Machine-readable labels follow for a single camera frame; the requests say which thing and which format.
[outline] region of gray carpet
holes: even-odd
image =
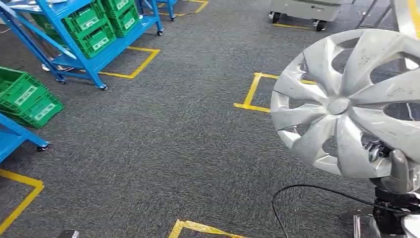
[[[368,3],[345,5],[326,31],[313,32],[272,26],[269,2],[211,0],[199,14],[175,22],[163,16],[164,36],[152,31],[133,44],[161,52],[134,80],[102,76],[106,92],[77,79],[55,83],[12,33],[1,34],[0,65],[30,72],[65,104],[36,131],[50,150],[25,144],[0,164],[45,184],[2,237],[53,238],[75,228],[82,238],[164,238],[180,219],[274,238],[282,233],[270,201],[283,186],[305,182],[370,199],[368,181],[303,164],[276,137],[268,114],[233,107],[255,71],[279,74],[313,42],[354,28]],[[126,53],[108,69],[129,73],[143,58]],[[269,102],[268,80],[258,106]],[[4,218],[27,187],[0,178],[0,191]],[[338,214],[356,206],[311,189],[288,191],[278,202],[292,237],[348,237],[351,224]]]

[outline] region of silver hubcap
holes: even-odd
[[[333,59],[354,48],[344,72],[332,67]],[[420,42],[393,31],[352,30],[326,37],[306,48],[282,72],[271,98],[274,126],[292,152],[303,161],[347,177],[390,175],[387,158],[370,160],[362,136],[373,136],[391,149],[402,150],[420,164],[420,122],[387,116],[391,103],[420,102],[420,69],[373,84],[370,73],[379,65],[401,57],[420,62]],[[309,74],[317,85],[301,82]],[[291,99],[302,106],[289,106]],[[297,126],[306,125],[305,133]],[[335,138],[336,154],[323,144]]]

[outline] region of white label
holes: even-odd
[[[38,115],[35,116],[35,120],[41,120],[45,115],[47,115],[53,108],[56,107],[56,104],[50,103],[46,108],[44,108]]]
[[[122,0],[119,4],[117,4],[117,9],[120,10],[125,5],[127,5],[128,2],[129,2],[129,0]]]
[[[37,89],[38,87],[31,85],[14,103],[18,106],[22,105]]]
[[[127,22],[124,27],[127,30],[128,28],[130,28],[130,26],[132,26],[134,24],[136,20],[134,20],[134,18],[131,18],[129,22]]]
[[[93,46],[93,50],[96,51],[97,49],[105,45],[108,41],[109,41],[108,37],[103,38],[101,42],[98,42],[96,45]]]
[[[97,17],[94,17],[94,18],[90,19],[87,23],[82,25],[82,30],[88,29],[93,24],[97,23],[98,21],[99,21],[99,19]]]

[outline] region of white cart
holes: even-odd
[[[303,19],[312,19],[317,31],[322,31],[329,21],[340,12],[345,0],[272,0],[273,23],[278,23],[281,14]]]

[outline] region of blue metal rack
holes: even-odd
[[[102,50],[92,59],[87,59],[83,55],[61,22],[61,19],[75,12],[81,7],[89,4],[91,0],[67,0],[67,2],[55,4],[48,4],[45,2],[45,0],[21,0],[10,2],[7,5],[0,1],[0,18],[3,19],[3,21],[16,35],[19,36],[19,38],[42,61],[42,63],[48,67],[51,73],[56,77],[57,82],[64,84],[65,76],[73,76],[91,80],[98,88],[106,90],[108,89],[108,86],[104,84],[99,78],[99,71],[101,71],[114,58],[121,54],[128,46],[130,46],[137,38],[139,38],[154,24],[157,26],[157,34],[162,35],[163,27],[157,10],[157,0],[147,1],[148,5],[153,9],[153,13],[150,15],[145,15],[143,17],[143,21],[138,21],[133,29],[125,37],[117,38],[115,42],[111,43],[106,49]],[[60,37],[68,45],[70,51],[64,49],[60,44],[55,42],[44,32],[28,22],[23,16],[20,15],[23,12],[45,15],[49,19],[51,25],[58,32]],[[28,34],[15,23],[16,21],[14,19],[19,20],[23,25],[44,38],[63,53],[52,60],[48,58],[37,46],[37,44],[34,43],[33,39],[31,39]],[[84,69],[86,73],[60,71],[57,69],[57,65]]]
[[[48,148],[47,141],[44,141],[0,113],[0,162],[9,156],[25,140],[29,140],[38,145],[38,151],[43,151]]]
[[[172,21],[175,20],[176,15],[175,15],[175,11],[173,9],[173,6],[175,5],[175,3],[178,2],[178,0],[157,0],[158,3],[165,3],[166,7],[168,8],[168,14],[169,17],[171,18]]]

